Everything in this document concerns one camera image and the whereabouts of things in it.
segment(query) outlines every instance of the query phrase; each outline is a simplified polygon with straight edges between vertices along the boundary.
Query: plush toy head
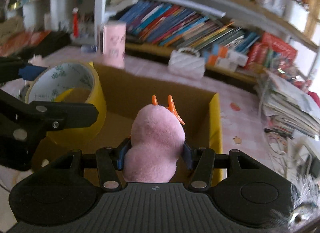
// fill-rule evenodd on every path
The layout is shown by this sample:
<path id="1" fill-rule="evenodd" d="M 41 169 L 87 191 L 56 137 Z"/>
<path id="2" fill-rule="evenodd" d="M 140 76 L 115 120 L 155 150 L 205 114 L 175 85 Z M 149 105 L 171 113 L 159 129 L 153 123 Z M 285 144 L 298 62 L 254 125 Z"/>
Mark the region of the plush toy head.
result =
<path id="1" fill-rule="evenodd" d="M 132 148 L 124 161 L 124 177 L 135 182 L 168 182 L 182 153 L 185 133 L 172 97 L 169 107 L 156 102 L 142 108 L 131 130 Z"/>

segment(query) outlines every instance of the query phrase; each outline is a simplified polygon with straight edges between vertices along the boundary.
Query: ribbed gray panel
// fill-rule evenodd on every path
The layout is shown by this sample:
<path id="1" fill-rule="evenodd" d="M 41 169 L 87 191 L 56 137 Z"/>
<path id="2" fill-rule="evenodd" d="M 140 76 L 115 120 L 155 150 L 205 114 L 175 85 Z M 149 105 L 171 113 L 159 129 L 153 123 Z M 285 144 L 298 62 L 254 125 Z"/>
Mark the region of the ribbed gray panel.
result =
<path id="1" fill-rule="evenodd" d="M 129 183 L 105 193 L 87 215 L 56 227 L 23 222 L 9 233 L 257 233 L 222 216 L 205 194 L 187 191 L 182 183 Z"/>

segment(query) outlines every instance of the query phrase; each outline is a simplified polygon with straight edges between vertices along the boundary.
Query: roll of tape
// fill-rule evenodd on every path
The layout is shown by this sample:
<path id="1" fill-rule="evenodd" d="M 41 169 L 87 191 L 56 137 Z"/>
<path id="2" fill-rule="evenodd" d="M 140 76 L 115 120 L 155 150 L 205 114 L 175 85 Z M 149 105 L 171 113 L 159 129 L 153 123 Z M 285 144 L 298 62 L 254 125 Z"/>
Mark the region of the roll of tape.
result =
<path id="1" fill-rule="evenodd" d="M 25 103 L 28 104 L 34 100 L 61 101 L 72 91 L 77 96 L 76 89 L 89 90 L 85 103 L 93 104 L 99 115 L 90 127 L 47 132 L 52 141 L 64 147 L 77 148 L 88 143 L 100 132 L 104 124 L 106 101 L 96 70 L 90 64 L 73 61 L 50 67 L 36 78 L 25 98 Z"/>

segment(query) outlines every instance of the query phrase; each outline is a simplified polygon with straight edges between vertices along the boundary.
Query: orange plastic claw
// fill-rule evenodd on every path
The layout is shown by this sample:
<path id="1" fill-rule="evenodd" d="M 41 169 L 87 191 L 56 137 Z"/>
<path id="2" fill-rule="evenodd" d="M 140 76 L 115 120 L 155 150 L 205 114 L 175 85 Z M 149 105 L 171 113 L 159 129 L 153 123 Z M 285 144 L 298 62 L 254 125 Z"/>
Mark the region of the orange plastic claw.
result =
<path id="1" fill-rule="evenodd" d="M 152 104 L 153 105 L 158 105 L 158 101 L 155 95 L 152 96 Z"/>
<path id="2" fill-rule="evenodd" d="M 184 121 L 181 119 L 181 117 L 178 115 L 178 112 L 176 110 L 176 107 L 174 106 L 174 102 L 173 102 L 173 99 L 172 99 L 172 96 L 168 96 L 168 104 L 169 104 L 169 107 L 167 107 L 167 109 L 176 116 L 176 118 L 179 120 L 179 122 L 184 125 Z"/>

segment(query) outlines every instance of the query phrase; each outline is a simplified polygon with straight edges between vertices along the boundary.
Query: white purse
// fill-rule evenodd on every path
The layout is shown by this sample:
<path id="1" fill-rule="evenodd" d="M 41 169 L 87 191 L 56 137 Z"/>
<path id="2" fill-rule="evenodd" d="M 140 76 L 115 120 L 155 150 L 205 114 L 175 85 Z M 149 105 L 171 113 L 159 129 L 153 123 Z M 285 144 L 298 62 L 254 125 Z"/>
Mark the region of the white purse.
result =
<path id="1" fill-rule="evenodd" d="M 201 79 L 205 72 L 205 59 L 200 57 L 200 53 L 195 49 L 181 48 L 178 51 L 172 51 L 168 69 L 169 72 L 178 76 Z"/>

